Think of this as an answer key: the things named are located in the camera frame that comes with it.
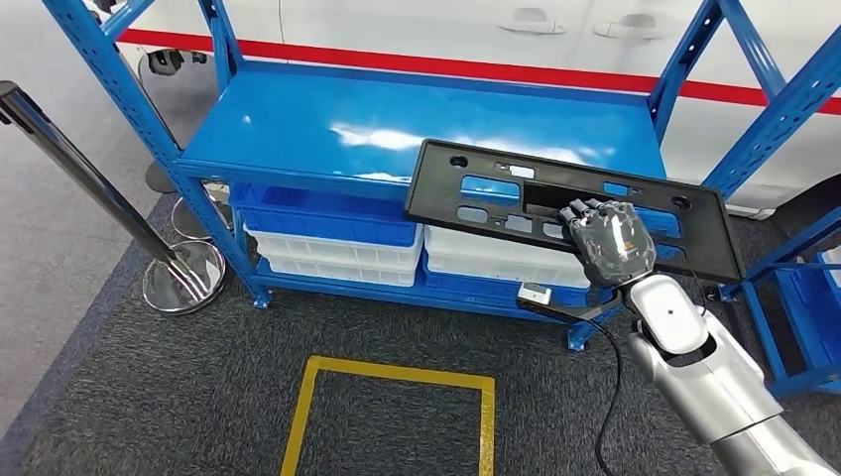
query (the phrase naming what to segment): carpet floor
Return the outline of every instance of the carpet floor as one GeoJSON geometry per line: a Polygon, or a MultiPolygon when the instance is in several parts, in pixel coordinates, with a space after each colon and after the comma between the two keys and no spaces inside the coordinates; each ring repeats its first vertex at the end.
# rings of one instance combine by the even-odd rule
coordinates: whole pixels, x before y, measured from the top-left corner
{"type": "MultiPolygon", "coordinates": [[[[171,203],[165,197],[151,221],[166,223],[171,203]]],[[[735,221],[748,263],[789,232],[735,221]]],[[[143,261],[135,246],[128,253],[143,261]]],[[[55,378],[41,414],[25,427],[18,421],[14,474],[277,475],[312,355],[492,377],[496,474],[599,474],[593,445],[616,365],[601,336],[574,353],[558,325],[282,290],[258,310],[236,280],[201,311],[168,317],[142,303],[141,269],[123,270],[124,288],[89,325],[88,345],[55,378]]],[[[700,301],[695,283],[683,282],[700,301]]],[[[784,316],[770,307],[790,347],[784,316]]],[[[741,305],[709,308],[764,364],[741,305]]],[[[624,342],[632,319],[622,312],[609,328],[624,342]]],[[[615,474],[718,474],[711,452],[624,358],[605,442],[615,474]]],[[[319,372],[296,474],[477,474],[479,399],[476,390],[319,372]]],[[[783,404],[792,426],[841,467],[841,398],[804,394],[783,404]]]]}

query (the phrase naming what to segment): yellow square marking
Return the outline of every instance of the yellow square marking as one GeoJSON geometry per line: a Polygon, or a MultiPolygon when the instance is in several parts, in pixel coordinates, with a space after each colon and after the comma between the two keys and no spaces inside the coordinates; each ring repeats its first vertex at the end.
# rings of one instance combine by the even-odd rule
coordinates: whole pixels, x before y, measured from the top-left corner
{"type": "Polygon", "coordinates": [[[281,465],[281,476],[295,476],[300,458],[300,446],[303,443],[303,431],[306,428],[306,418],[309,416],[309,405],[312,402],[312,391],[315,388],[315,374],[319,370],[476,389],[482,392],[479,414],[479,476],[494,474],[494,379],[480,375],[372,364],[313,355],[306,361],[303,380],[300,382],[298,404],[295,407],[287,450],[281,465]]]}

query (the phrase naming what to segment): white plastic bin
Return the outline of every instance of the white plastic bin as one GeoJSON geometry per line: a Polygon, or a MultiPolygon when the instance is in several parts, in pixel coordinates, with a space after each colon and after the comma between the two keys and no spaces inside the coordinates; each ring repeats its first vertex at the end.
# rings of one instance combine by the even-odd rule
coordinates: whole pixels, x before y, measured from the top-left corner
{"type": "Polygon", "coordinates": [[[415,284],[416,268],[374,269],[354,265],[343,265],[307,260],[296,260],[283,256],[263,255],[275,273],[328,278],[332,280],[356,281],[374,285],[400,286],[410,288],[415,284]]]}
{"type": "Polygon", "coordinates": [[[421,256],[422,226],[411,247],[375,245],[243,229],[275,273],[411,287],[421,256]]]}
{"type": "Polygon", "coordinates": [[[257,253],[263,256],[294,257],[306,261],[401,270],[414,269],[421,256],[421,225],[418,225],[415,243],[410,247],[251,231],[247,226],[243,226],[243,229],[257,240],[257,253]]]}
{"type": "Polygon", "coordinates": [[[435,226],[424,229],[427,266],[435,273],[589,288],[584,268],[569,253],[435,226]]]}
{"type": "MultiPolygon", "coordinates": [[[[841,246],[824,251],[820,256],[821,261],[828,265],[841,264],[841,246]]],[[[832,278],[835,286],[841,288],[841,270],[830,270],[829,276],[832,278]]]]}

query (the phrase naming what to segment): gray floor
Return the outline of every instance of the gray floor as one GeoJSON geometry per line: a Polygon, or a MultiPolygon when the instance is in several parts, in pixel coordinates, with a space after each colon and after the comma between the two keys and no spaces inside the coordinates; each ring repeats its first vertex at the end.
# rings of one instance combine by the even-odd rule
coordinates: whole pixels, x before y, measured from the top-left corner
{"type": "MultiPolygon", "coordinates": [[[[165,224],[166,211],[156,206],[152,221],[165,224]]],[[[783,236],[770,222],[738,220],[736,230],[749,261],[783,236]]],[[[139,255],[132,250],[124,260],[139,255]]],[[[138,266],[120,268],[120,283],[131,284],[71,338],[89,340],[89,351],[65,382],[48,379],[62,390],[18,434],[19,466],[8,474],[277,475],[313,354],[491,376],[496,474],[598,474],[592,446],[615,368],[602,338],[573,353],[556,325],[288,291],[257,310],[236,282],[209,307],[172,319],[142,304],[138,266]]],[[[710,309],[762,362],[744,310],[710,309]]],[[[609,326],[622,341],[632,318],[624,312],[609,326]]],[[[625,359],[605,446],[615,473],[718,474],[709,450],[625,359]]],[[[783,404],[792,426],[841,467],[841,399],[804,394],[783,404]]],[[[324,373],[296,474],[472,475],[477,429],[477,392],[324,373]]]]}
{"type": "MultiPolygon", "coordinates": [[[[41,2],[6,0],[2,77],[18,82],[142,212],[149,153],[41,2]]],[[[177,136],[213,101],[213,74],[145,76],[177,136]]],[[[16,128],[0,127],[0,434],[32,394],[129,236],[16,128]]]]}

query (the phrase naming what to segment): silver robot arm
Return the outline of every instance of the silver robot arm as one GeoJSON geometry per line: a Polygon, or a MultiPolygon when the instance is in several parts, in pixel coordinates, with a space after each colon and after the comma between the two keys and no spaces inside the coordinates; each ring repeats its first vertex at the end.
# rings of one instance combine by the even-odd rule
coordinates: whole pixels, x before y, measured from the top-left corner
{"type": "MultiPolygon", "coordinates": [[[[628,337],[634,362],[728,474],[839,474],[785,422],[762,370],[721,322],[695,306],[677,281],[653,274],[657,251],[634,205],[574,200],[560,216],[590,281],[619,289],[639,314],[628,337]]],[[[520,301],[538,305],[528,296],[520,301]]]]}
{"type": "Polygon", "coordinates": [[[727,474],[839,474],[782,418],[757,363],[675,280],[648,276],[626,296],[642,318],[628,336],[634,362],[727,474]]]}

